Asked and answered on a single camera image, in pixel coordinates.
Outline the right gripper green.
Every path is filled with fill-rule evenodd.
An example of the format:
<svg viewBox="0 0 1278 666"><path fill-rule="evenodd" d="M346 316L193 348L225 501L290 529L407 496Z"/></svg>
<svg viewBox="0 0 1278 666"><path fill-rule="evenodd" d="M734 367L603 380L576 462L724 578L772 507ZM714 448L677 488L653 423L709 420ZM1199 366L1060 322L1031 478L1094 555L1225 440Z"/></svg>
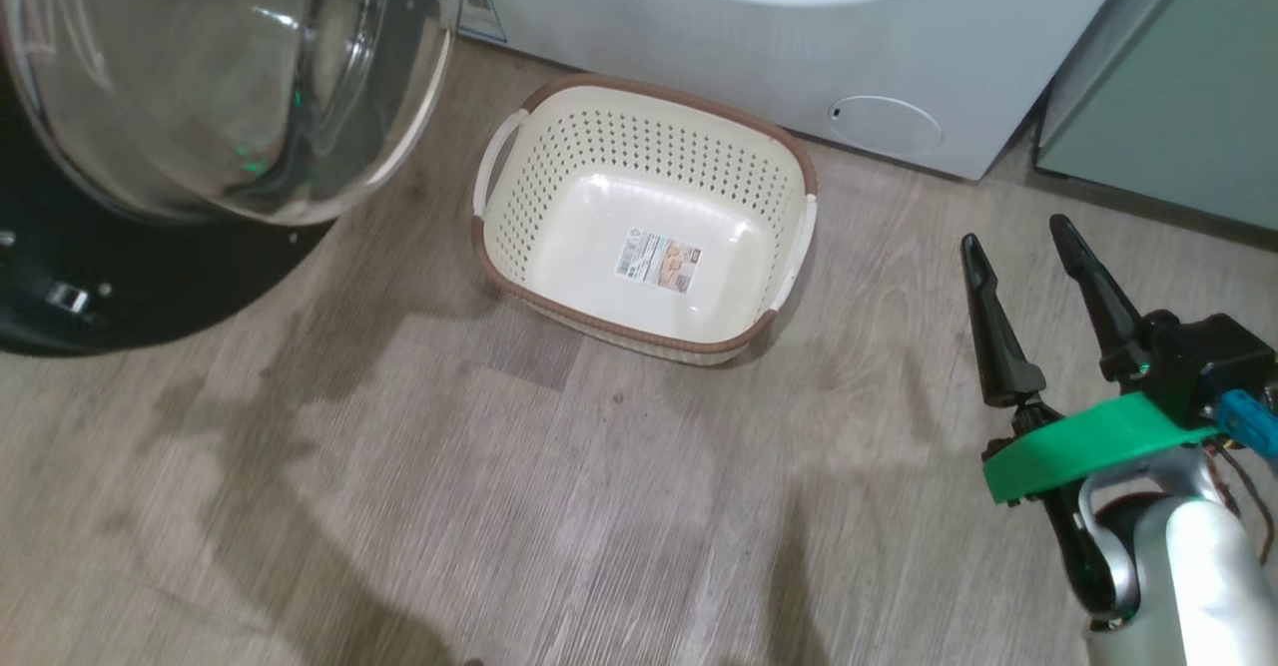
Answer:
<svg viewBox="0 0 1278 666"><path fill-rule="evenodd" d="M1049 219L1059 265L1082 294L1108 382L1136 382L1146 371L1140 341L1143 316L1065 213ZM958 243L964 293L976 357L978 383L987 407L1008 408L1039 396L1045 376L1026 359L998 295L996 271L976 234ZM1141 460L1163 449L1203 444L1219 435L1214 424L1185 428L1144 392L1123 394L1086 412L1019 435L982 465L987 492L998 505L1028 499Z"/></svg>

